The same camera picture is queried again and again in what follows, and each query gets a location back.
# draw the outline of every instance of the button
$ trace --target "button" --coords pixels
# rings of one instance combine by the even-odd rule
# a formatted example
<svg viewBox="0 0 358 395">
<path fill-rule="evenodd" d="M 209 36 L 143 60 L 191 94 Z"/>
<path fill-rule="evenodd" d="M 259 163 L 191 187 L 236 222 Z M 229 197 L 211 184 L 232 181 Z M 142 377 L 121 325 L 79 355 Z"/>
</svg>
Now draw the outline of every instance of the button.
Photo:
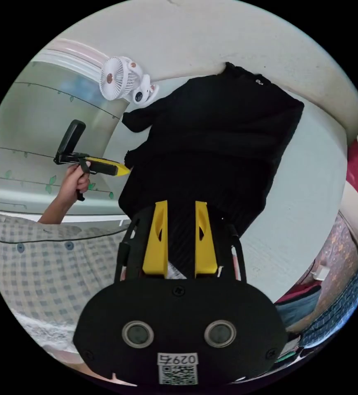
<svg viewBox="0 0 358 395">
<path fill-rule="evenodd" d="M 65 248 L 69 251 L 73 250 L 73 243 L 72 242 L 66 242 L 65 243 Z"/>
<path fill-rule="evenodd" d="M 22 254 L 24 252 L 24 244 L 23 243 L 18 243 L 17 244 L 17 251 Z"/>
</svg>

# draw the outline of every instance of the person's hand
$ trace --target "person's hand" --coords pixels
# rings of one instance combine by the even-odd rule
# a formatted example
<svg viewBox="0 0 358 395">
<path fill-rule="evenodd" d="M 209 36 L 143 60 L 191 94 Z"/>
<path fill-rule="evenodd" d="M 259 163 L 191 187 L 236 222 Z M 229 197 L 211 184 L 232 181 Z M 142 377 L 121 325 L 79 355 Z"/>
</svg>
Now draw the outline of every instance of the person's hand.
<svg viewBox="0 0 358 395">
<path fill-rule="evenodd" d="M 61 184 L 56 200 L 66 208 L 70 208 L 77 200 L 76 190 L 85 193 L 90 183 L 89 174 L 84 174 L 80 165 L 71 165 Z"/>
</svg>

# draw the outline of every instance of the black handle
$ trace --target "black handle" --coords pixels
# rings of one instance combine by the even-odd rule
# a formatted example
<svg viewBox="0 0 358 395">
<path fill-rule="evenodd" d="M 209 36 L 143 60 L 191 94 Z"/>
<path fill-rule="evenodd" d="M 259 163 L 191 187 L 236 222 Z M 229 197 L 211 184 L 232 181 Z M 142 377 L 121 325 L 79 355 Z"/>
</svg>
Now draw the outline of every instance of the black handle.
<svg viewBox="0 0 358 395">
<path fill-rule="evenodd" d="M 81 202 L 83 202 L 84 196 L 82 193 L 80 193 L 79 189 L 76 190 L 76 194 L 77 194 L 77 199 L 80 200 Z"/>
</svg>

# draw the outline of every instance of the patterned fabric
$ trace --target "patterned fabric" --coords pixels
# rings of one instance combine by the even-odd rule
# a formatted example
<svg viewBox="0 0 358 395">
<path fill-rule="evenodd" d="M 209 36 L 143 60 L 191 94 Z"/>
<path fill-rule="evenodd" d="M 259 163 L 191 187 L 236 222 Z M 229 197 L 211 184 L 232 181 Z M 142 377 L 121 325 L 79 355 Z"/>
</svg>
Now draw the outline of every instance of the patterned fabric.
<svg viewBox="0 0 358 395">
<path fill-rule="evenodd" d="M 330 272 L 321 284 L 322 293 L 318 304 L 311 314 L 288 328 L 291 332 L 301 332 L 317 319 L 339 297 L 358 270 L 358 248 L 340 213 L 338 213 L 334 226 L 315 259 L 315 264 L 310 265 L 297 284 L 313 281 L 310 272 L 316 271 L 319 265 L 327 266 Z"/>
<path fill-rule="evenodd" d="M 358 272 L 337 300 L 323 312 L 302 334 L 301 347 L 311 347 L 335 332 L 346 314 L 358 303 Z"/>
<path fill-rule="evenodd" d="M 77 352 L 72 337 L 79 315 L 96 293 L 113 284 L 125 231 L 0 215 L 0 292 L 40 346 Z M 181 276 L 170 265 L 168 274 Z"/>
</svg>

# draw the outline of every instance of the black clothing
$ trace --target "black clothing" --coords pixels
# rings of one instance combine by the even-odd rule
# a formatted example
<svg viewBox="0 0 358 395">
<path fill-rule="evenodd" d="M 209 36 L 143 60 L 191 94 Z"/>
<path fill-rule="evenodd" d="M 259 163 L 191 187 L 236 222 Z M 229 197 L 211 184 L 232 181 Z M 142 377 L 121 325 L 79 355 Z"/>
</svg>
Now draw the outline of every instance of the black clothing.
<svg viewBox="0 0 358 395">
<path fill-rule="evenodd" d="M 304 104 L 262 75 L 226 63 L 221 74 L 190 79 L 169 96 L 123 115 L 133 132 L 131 174 L 119 198 L 131 218 L 168 200 L 169 260 L 193 275 L 194 202 L 208 203 L 242 235 L 262 212 Z"/>
</svg>

